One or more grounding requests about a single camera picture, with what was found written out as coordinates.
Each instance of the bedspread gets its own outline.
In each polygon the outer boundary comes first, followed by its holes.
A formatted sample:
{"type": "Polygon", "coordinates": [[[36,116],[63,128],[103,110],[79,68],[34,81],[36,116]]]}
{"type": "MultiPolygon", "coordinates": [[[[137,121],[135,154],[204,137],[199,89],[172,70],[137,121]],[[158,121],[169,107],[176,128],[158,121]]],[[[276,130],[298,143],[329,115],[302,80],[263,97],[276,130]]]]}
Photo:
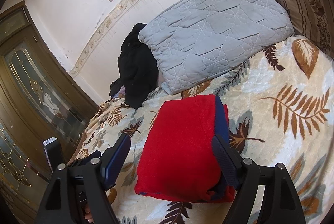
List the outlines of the bedspread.
{"type": "MultiPolygon", "coordinates": [[[[240,67],[176,95],[161,88],[135,110],[124,99],[102,105],[86,129],[77,158],[113,146],[121,133],[131,150],[107,192],[120,223],[221,224],[230,204],[169,202],[136,195],[136,168],[161,105],[196,94],[216,94],[228,105],[229,144],[258,165],[283,162],[300,197],[307,223],[320,223],[334,202],[334,63],[306,38],[290,37],[240,67]]],[[[249,224],[256,223],[260,186],[249,224]]]]}

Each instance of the door frame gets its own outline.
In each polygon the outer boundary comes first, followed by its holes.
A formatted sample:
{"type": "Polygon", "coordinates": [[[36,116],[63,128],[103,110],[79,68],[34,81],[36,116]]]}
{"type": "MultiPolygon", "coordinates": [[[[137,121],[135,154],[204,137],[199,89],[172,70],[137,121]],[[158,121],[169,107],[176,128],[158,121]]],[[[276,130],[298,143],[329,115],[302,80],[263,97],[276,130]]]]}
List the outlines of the door frame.
{"type": "Polygon", "coordinates": [[[52,59],[53,64],[55,64],[57,66],[57,68],[61,71],[63,77],[65,77],[71,83],[71,85],[73,87],[73,89],[70,89],[70,91],[68,91],[69,93],[62,93],[63,96],[66,99],[68,99],[69,102],[72,102],[73,105],[75,107],[77,107],[78,111],[81,111],[81,109],[83,107],[85,109],[85,113],[86,114],[81,114],[81,115],[83,115],[83,117],[86,120],[89,121],[95,115],[95,113],[97,112],[97,110],[99,109],[98,105],[81,89],[81,87],[73,80],[73,78],[68,74],[68,72],[59,64],[59,62],[56,59],[56,57],[49,50],[49,48],[47,47],[46,43],[44,42],[42,36],[40,35],[40,33],[39,33],[36,25],[34,24],[32,18],[30,16],[30,14],[29,14],[29,11],[27,9],[25,1],[19,2],[16,5],[8,8],[4,12],[2,12],[0,14],[0,21],[3,20],[4,18],[8,17],[12,13],[14,13],[15,11],[21,9],[21,8],[24,10],[24,13],[26,14],[26,17],[27,17],[29,23],[26,24],[26,25],[24,25],[24,26],[22,26],[20,29],[18,29],[13,34],[11,34],[9,37],[4,38],[2,41],[0,41],[0,46],[5,41],[7,41],[9,38],[11,38],[13,35],[15,35],[16,33],[18,33],[19,31],[23,30],[27,26],[31,25],[33,27],[33,29],[34,29],[34,32],[36,33],[36,40],[40,43],[39,45],[43,49],[43,51],[45,51],[47,53],[47,57],[45,59],[52,59]],[[73,90],[76,90],[76,92],[81,96],[81,97],[79,97],[80,99],[76,99],[76,100],[71,99],[71,97],[76,97],[76,95],[75,95],[75,93],[74,93],[73,90]]]}

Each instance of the brown leaf pattern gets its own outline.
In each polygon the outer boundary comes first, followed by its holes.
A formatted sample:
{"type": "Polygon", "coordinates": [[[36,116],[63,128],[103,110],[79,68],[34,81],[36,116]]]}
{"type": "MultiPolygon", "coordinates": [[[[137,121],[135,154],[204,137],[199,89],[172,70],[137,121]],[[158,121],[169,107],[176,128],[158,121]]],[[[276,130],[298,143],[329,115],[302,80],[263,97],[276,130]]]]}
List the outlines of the brown leaf pattern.
{"type": "Polygon", "coordinates": [[[264,140],[259,138],[251,138],[248,137],[249,132],[251,131],[251,120],[253,119],[252,113],[247,111],[244,113],[237,121],[235,128],[235,133],[231,131],[233,128],[234,122],[231,121],[231,127],[228,129],[229,133],[229,145],[231,148],[236,149],[239,153],[243,151],[245,148],[245,142],[246,140],[254,140],[254,141],[260,141],[264,143],[264,140]]]}
{"type": "Polygon", "coordinates": [[[318,60],[318,47],[307,39],[296,39],[293,41],[291,48],[297,65],[305,73],[307,79],[310,79],[318,60]]]}
{"type": "Polygon", "coordinates": [[[106,134],[106,130],[103,130],[97,134],[97,139],[95,140],[93,144],[93,149],[95,149],[96,147],[100,148],[103,145],[104,143],[103,137],[105,134],[106,134]]]}
{"type": "Polygon", "coordinates": [[[273,69],[282,71],[285,68],[278,63],[278,59],[275,56],[275,50],[276,50],[276,44],[264,48],[263,52],[268,60],[268,63],[273,67],[273,69]]]}
{"type": "Polygon", "coordinates": [[[169,213],[159,224],[184,224],[183,217],[189,218],[187,208],[192,209],[192,204],[189,202],[171,202],[167,206],[170,206],[167,210],[169,213]]]}
{"type": "MultiPolygon", "coordinates": [[[[321,157],[321,159],[315,164],[311,172],[308,176],[301,182],[299,185],[296,186],[296,190],[298,192],[300,202],[303,206],[303,211],[306,220],[312,219],[315,216],[322,213],[322,198],[325,191],[325,185],[319,184],[318,179],[321,174],[321,168],[326,160],[326,155],[321,157]]],[[[297,162],[301,162],[301,170],[296,171],[299,167],[298,164],[295,164],[293,168],[290,170],[290,174],[296,174],[302,172],[302,169],[305,166],[304,154],[297,160],[297,162]]],[[[293,180],[294,184],[296,185],[296,181],[299,177],[293,180]]]]}
{"type": "Polygon", "coordinates": [[[99,110],[97,111],[96,115],[93,118],[98,117],[99,115],[101,115],[107,109],[109,104],[110,104],[109,102],[101,102],[99,110]]]}
{"type": "Polygon", "coordinates": [[[123,118],[125,118],[127,115],[122,115],[121,109],[123,108],[129,108],[126,106],[126,104],[122,104],[121,106],[116,107],[114,110],[111,111],[108,119],[108,124],[114,127],[117,125],[123,118]]]}
{"type": "Polygon", "coordinates": [[[91,137],[90,137],[90,138],[88,139],[88,141],[85,142],[83,145],[84,145],[84,146],[88,145],[88,144],[91,142],[91,140],[94,138],[94,135],[95,135],[95,132],[92,133],[91,137]]]}
{"type": "Polygon", "coordinates": [[[205,89],[208,88],[208,86],[210,85],[212,80],[208,80],[206,82],[203,82],[197,86],[194,86],[193,88],[187,89],[183,92],[181,92],[181,97],[182,99],[184,98],[189,98],[189,97],[193,97],[196,96],[199,93],[202,93],[205,89]]]}
{"type": "Polygon", "coordinates": [[[296,184],[297,180],[300,178],[304,166],[305,166],[305,156],[304,154],[302,154],[289,171],[292,182],[294,184],[296,184]]]}
{"type": "Polygon", "coordinates": [[[301,134],[301,137],[303,138],[303,140],[305,140],[304,124],[306,125],[309,134],[312,135],[312,128],[320,132],[320,127],[316,119],[321,123],[327,121],[324,114],[330,112],[329,109],[325,109],[325,105],[327,104],[327,100],[329,97],[329,88],[326,94],[321,97],[321,100],[320,97],[319,98],[318,97],[314,98],[313,96],[309,97],[309,95],[306,94],[299,101],[303,92],[300,92],[297,96],[295,96],[297,93],[297,89],[294,89],[291,92],[292,86],[289,86],[288,88],[287,86],[288,84],[286,84],[279,91],[276,97],[264,97],[260,98],[260,100],[273,99],[275,101],[273,105],[273,118],[274,119],[276,118],[278,109],[278,118],[277,118],[278,127],[280,127],[281,121],[283,119],[284,133],[287,131],[288,125],[290,123],[293,136],[296,138],[299,127],[299,132],[301,134]]]}
{"type": "Polygon", "coordinates": [[[138,130],[138,128],[143,123],[143,120],[144,120],[144,117],[140,117],[138,119],[131,120],[130,123],[129,123],[129,125],[128,125],[128,127],[126,127],[125,129],[123,129],[122,131],[120,131],[118,133],[118,135],[120,136],[121,134],[126,133],[130,137],[133,137],[133,135],[135,134],[135,132],[139,132],[141,134],[141,132],[138,130]]]}
{"type": "Polygon", "coordinates": [[[151,112],[151,113],[154,113],[155,115],[154,115],[153,119],[152,119],[151,122],[150,122],[150,128],[149,128],[149,130],[152,128],[152,126],[153,126],[153,124],[154,124],[154,121],[155,121],[155,119],[157,118],[157,116],[158,116],[158,114],[159,114],[159,111],[158,111],[158,112],[150,111],[150,112],[151,112]]]}
{"type": "Polygon", "coordinates": [[[107,197],[109,203],[112,204],[117,197],[117,190],[115,188],[111,188],[110,190],[108,190],[107,197]]]}
{"type": "Polygon", "coordinates": [[[87,157],[89,155],[88,153],[88,149],[87,148],[83,148],[78,155],[76,156],[76,159],[83,159],[85,157],[87,157]]]}
{"type": "Polygon", "coordinates": [[[137,166],[140,160],[140,157],[142,155],[142,153],[140,152],[137,156],[135,155],[136,152],[136,148],[133,151],[133,161],[126,163],[123,165],[122,169],[121,169],[121,173],[122,172],[127,172],[128,170],[131,169],[130,173],[128,173],[124,179],[124,182],[122,184],[122,186],[129,186],[131,185],[135,179],[137,178],[137,166]]]}

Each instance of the stained glass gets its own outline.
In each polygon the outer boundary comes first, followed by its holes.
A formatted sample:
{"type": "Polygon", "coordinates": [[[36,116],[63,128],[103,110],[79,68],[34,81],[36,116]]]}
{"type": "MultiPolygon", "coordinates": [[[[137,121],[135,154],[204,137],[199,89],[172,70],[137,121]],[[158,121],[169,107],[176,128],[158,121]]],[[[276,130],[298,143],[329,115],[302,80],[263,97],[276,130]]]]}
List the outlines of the stained glass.
{"type": "Polygon", "coordinates": [[[34,167],[0,123],[0,179],[16,197],[37,210],[48,180],[34,167]]]}
{"type": "Polygon", "coordinates": [[[5,56],[14,79],[32,107],[69,144],[77,145],[87,122],[58,93],[48,77],[34,63],[25,42],[18,44],[5,56]]]}

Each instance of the blanket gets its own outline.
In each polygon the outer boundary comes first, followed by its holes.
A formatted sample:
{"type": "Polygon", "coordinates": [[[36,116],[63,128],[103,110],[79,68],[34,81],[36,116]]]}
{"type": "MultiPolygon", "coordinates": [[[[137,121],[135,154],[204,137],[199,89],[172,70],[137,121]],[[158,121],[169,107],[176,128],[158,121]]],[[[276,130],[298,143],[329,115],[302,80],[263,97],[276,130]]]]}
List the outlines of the blanket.
{"type": "MultiPolygon", "coordinates": [[[[107,192],[120,223],[222,223],[230,203],[169,202],[134,191],[142,149],[162,104],[212,93],[228,105],[230,146],[258,165],[284,163],[307,223],[319,224],[334,202],[334,63],[302,36],[269,46],[240,67],[182,93],[168,95],[157,88],[138,110],[124,99],[100,109],[77,157],[103,152],[121,133],[131,137],[116,186],[107,192]]],[[[256,223],[263,192],[259,187],[249,224],[256,223]]]]}
{"type": "Polygon", "coordinates": [[[139,33],[151,49],[168,94],[234,69],[264,47],[293,35],[275,0],[181,0],[139,33]]]}
{"type": "Polygon", "coordinates": [[[135,192],[169,201],[233,201],[234,188],[221,175],[211,147],[215,135],[228,139],[224,116],[223,104],[213,94],[166,101],[146,139],[135,192]],[[218,121],[225,127],[216,131],[218,121]]]}

